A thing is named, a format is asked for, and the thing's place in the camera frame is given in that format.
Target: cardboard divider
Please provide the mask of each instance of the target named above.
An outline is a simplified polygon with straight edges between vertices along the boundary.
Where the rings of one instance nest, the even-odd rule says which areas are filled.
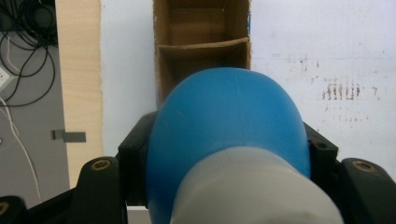
[[[158,105],[189,75],[250,67],[249,0],[154,0]]]

